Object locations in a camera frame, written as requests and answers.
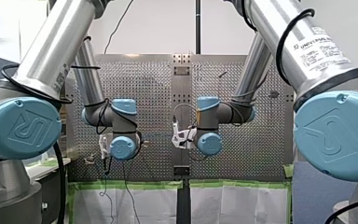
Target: vertical pole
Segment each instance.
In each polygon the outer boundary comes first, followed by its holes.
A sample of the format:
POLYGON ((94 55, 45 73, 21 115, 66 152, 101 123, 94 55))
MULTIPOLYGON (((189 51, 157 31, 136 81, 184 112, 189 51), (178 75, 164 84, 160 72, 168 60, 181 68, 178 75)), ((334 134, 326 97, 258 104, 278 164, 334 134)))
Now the vertical pole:
POLYGON ((196 54, 201 54, 201 0, 196 0, 196 54))

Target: logo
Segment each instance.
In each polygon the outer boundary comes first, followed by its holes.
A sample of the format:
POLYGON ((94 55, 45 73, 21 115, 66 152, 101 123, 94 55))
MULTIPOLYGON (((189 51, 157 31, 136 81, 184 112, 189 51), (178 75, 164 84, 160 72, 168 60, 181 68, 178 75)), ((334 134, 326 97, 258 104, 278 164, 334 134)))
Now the logo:
POLYGON ((326 162, 358 152, 358 133, 339 109, 333 109, 303 129, 310 144, 326 162))
POLYGON ((17 118, 8 135, 8 139, 29 146, 40 147, 50 129, 51 123, 51 119, 25 110, 17 118))

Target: white object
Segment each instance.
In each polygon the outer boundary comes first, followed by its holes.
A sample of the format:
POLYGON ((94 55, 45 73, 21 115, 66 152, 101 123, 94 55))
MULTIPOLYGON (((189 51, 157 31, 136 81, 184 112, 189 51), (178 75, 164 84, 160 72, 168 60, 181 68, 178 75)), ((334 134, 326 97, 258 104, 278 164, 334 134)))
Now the white object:
POLYGON ((100 134, 100 140, 99 140, 99 145, 100 145, 100 150, 101 150, 101 159, 104 160, 108 157, 108 142, 107 142, 108 136, 106 134, 100 134))
POLYGON ((179 132, 177 121, 174 122, 172 126, 173 126, 172 143, 175 147, 181 149, 196 148, 196 146, 193 143, 193 140, 194 137, 196 136, 197 128, 193 128, 191 130, 187 129, 179 132))

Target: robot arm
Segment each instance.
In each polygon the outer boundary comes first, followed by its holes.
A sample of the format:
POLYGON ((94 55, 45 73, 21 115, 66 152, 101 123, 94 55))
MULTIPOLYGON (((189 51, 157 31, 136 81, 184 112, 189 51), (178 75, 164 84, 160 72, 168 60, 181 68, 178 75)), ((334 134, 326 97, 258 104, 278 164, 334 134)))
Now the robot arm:
POLYGON ((110 155, 119 161, 132 159, 142 144, 142 136, 136 131, 136 103, 132 99, 115 99, 111 103, 105 98, 89 37, 84 39, 73 67, 85 106, 83 121, 96 127, 112 127, 110 155))
POLYGON ((263 80, 272 54, 297 96, 294 134, 302 155, 326 174, 358 181, 358 66, 314 24, 314 10, 304 10, 297 0, 228 1, 257 33, 232 104, 226 107, 217 97, 198 100, 199 150, 218 153, 218 124, 252 117, 256 92, 243 93, 263 80))
POLYGON ((82 68, 95 64, 90 41, 84 37, 107 3, 58 1, 16 74, 9 81, 0 81, 0 159, 29 159, 57 141, 61 132, 60 91, 74 61, 86 107, 84 120, 93 126, 113 127, 111 153, 118 160, 130 158, 139 147, 135 102, 105 101, 97 71, 82 68))

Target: green tape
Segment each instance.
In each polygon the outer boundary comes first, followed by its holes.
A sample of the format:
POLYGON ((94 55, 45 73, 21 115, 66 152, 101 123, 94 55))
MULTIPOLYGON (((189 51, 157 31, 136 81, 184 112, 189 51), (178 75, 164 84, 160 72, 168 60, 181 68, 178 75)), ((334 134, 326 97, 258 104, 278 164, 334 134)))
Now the green tape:
POLYGON ((58 166, 57 160, 44 161, 42 162, 43 166, 58 166))
MULTIPOLYGON (((69 183, 75 190, 82 189, 104 189, 105 180, 97 180, 94 182, 69 183)), ((179 189, 182 187, 181 181, 162 181, 162 182, 127 182, 129 189, 179 189)), ((125 189, 123 180, 107 180, 107 189, 125 189)))
POLYGON ((288 182, 288 190, 287 190, 287 224, 292 223, 292 183, 288 182))
POLYGON ((295 170, 295 166, 293 164, 288 164, 283 166, 284 173, 286 175, 286 178, 292 178, 293 177, 293 171, 295 170))
POLYGON ((69 224, 74 224, 74 203, 75 203, 75 193, 77 191, 76 185, 68 185, 68 194, 66 195, 66 200, 68 206, 66 206, 66 211, 69 216, 69 224))
POLYGON ((246 180, 190 180, 192 189, 221 188, 224 186, 256 189, 288 189, 289 182, 259 182, 246 180))

